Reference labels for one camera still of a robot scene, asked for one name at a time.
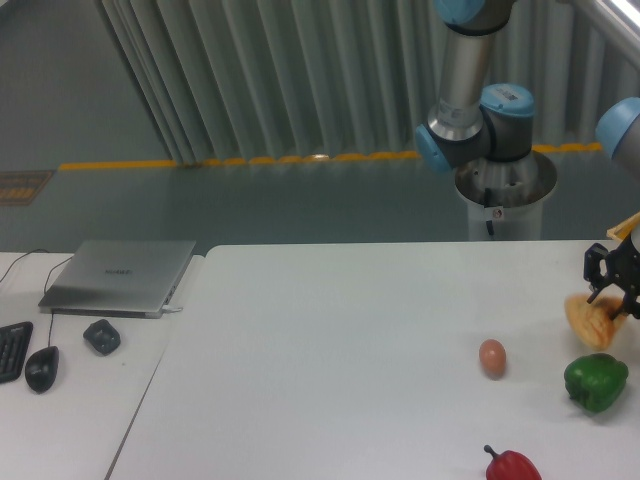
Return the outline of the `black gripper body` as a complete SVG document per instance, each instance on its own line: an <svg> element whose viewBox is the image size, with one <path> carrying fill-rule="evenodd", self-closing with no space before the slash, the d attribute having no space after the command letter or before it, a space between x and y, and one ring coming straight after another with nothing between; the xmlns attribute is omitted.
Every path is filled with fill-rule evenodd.
<svg viewBox="0 0 640 480"><path fill-rule="evenodd" d="M639 250L631 234L609 252L606 267L612 283L625 294L639 294Z"/></svg>

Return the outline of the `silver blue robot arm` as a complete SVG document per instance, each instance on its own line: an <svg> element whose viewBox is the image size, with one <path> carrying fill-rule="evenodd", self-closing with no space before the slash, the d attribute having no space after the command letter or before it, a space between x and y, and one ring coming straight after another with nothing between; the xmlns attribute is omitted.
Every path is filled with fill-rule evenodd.
<svg viewBox="0 0 640 480"><path fill-rule="evenodd" d="M416 128L415 142L432 170L456 171L471 240L538 238L542 203L557 183L552 162L532 150L532 94L511 83L483 86L496 35L515 2L433 2L447 27L445 58L437 101ZM638 2L569 3L639 67ZM639 182L639 98L609 108L595 133L611 161ZM624 312L639 319L639 221L615 249L591 246L583 277L592 291L587 303L615 285L624 295L609 318Z"/></svg>

